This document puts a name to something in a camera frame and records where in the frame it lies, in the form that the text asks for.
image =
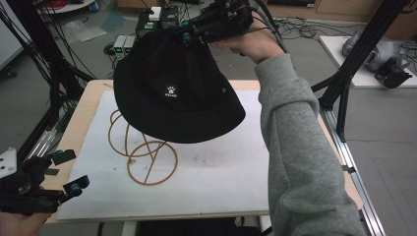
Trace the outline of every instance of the white surface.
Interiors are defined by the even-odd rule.
[[[142,186],[129,177],[127,157],[117,154],[107,141],[110,114],[117,106],[113,91],[106,92],[69,180],[88,174],[90,185],[82,195],[60,207],[58,219],[268,214],[268,151],[260,130],[259,92],[237,93],[247,113],[242,124],[208,142],[172,144],[179,156],[175,173],[159,185]],[[117,123],[111,135],[117,147],[124,146],[124,122]],[[129,137],[128,149],[132,151],[142,143],[141,135]],[[131,165],[132,169],[147,168],[141,166],[142,158]],[[161,161],[158,166],[169,168],[172,161]]]
[[[8,150],[0,155],[0,179],[14,174],[17,170],[18,160],[16,150],[9,147]]]
[[[342,46],[349,39],[349,36],[320,36],[320,41],[328,54],[338,67],[343,64],[345,57],[341,53]],[[413,77],[405,81],[400,88],[417,88],[417,77],[408,69],[404,70]],[[364,66],[362,66],[355,74],[352,80],[352,86],[356,89],[384,89],[377,79],[375,79],[375,73],[370,72]]]
[[[267,230],[268,228],[272,226],[269,215],[260,216],[260,226],[261,226],[261,232],[264,232],[265,230]]]
[[[123,223],[123,230],[121,236],[135,236],[138,228],[137,221],[125,221]]]
[[[161,8],[160,7],[151,7],[150,9],[153,11],[153,13],[149,14],[149,20],[154,21],[154,22],[159,21]]]
[[[0,0],[0,2],[6,10],[7,15],[13,23],[15,23],[16,27],[22,31],[23,34],[19,33],[21,37],[26,40],[24,35],[26,37],[29,37],[29,35],[16,17],[15,13],[12,9],[10,9],[9,4],[6,0]],[[4,25],[3,21],[0,21],[0,42],[0,70],[2,70],[24,49],[6,25]]]

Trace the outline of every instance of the wire hat stand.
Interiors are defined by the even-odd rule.
[[[178,154],[174,147],[166,141],[148,141],[144,133],[131,129],[121,117],[119,110],[111,113],[107,139],[114,151],[128,158],[126,166],[129,176],[145,186],[158,185],[168,180],[178,165]],[[121,137],[116,131],[121,132],[123,129],[125,132]]]

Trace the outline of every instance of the white board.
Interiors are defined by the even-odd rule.
[[[110,114],[117,109],[113,91],[107,91],[69,180],[87,174],[90,184],[79,197],[60,207],[58,219],[268,214],[268,151],[261,135],[259,91],[238,90],[237,93],[247,113],[242,124],[208,142],[171,144],[178,153],[176,171],[161,184],[143,186],[129,177],[127,157],[116,153],[107,140]],[[117,122],[120,123],[113,128],[111,137],[113,144],[123,149],[126,121]],[[128,150],[132,151],[142,142],[141,135],[129,137]],[[149,162],[138,160],[131,165],[132,169],[149,168]],[[157,166],[161,172],[164,168],[169,171],[172,158],[162,159]]]
[[[320,41],[323,47],[326,49],[328,54],[331,56],[333,61],[338,67],[343,64],[345,57],[343,56],[341,50],[343,44],[349,39],[349,36],[320,36]],[[400,88],[417,88],[417,77],[408,69],[404,70],[406,73],[412,75],[413,77],[406,80]],[[380,82],[375,79],[375,73],[366,69],[365,66],[362,66],[355,76],[352,79],[353,87],[356,89],[384,89],[385,87],[380,84]]]

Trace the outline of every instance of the gray sweater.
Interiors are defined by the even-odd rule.
[[[255,68],[269,151],[268,199],[275,236],[365,235],[344,175],[318,122],[318,100],[289,54]]]

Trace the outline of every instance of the electronic equipment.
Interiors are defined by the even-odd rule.
[[[178,6],[168,7],[162,10],[160,22],[164,29],[178,27]]]
[[[136,41],[135,36],[129,35],[126,38],[125,44],[123,45],[123,51],[125,53],[125,56],[127,56],[132,51],[132,48],[133,48],[133,45],[135,44],[135,41]]]
[[[34,155],[23,163],[18,163],[15,150],[9,149],[2,154],[1,166],[5,167],[2,170],[7,167],[8,173],[4,173],[0,178],[0,211],[25,215],[37,212],[53,213],[63,203],[79,196],[89,185],[87,175],[64,185],[65,192],[40,187],[45,180],[44,173],[50,170],[48,167],[52,161],[59,165],[75,157],[73,150],[57,150],[43,157]]]
[[[357,30],[346,40],[342,46],[343,56],[350,53],[361,34]],[[364,66],[376,73],[375,78],[387,89],[395,89],[412,77],[404,72],[411,62],[407,58],[406,50],[401,48],[401,43],[383,37],[364,62]]]
[[[248,0],[214,0],[199,16],[182,22],[174,34],[185,44],[210,43],[243,35],[253,21]]]
[[[138,24],[136,25],[136,37],[137,39],[143,37],[150,31],[154,31],[156,29],[160,29],[160,21],[153,22],[149,20],[149,14],[151,14],[150,10],[143,10],[139,14]]]
[[[116,54],[117,60],[122,60],[125,57],[125,52],[123,50],[123,45],[125,45],[125,41],[128,38],[127,35],[119,35],[114,42],[113,48],[114,53]]]

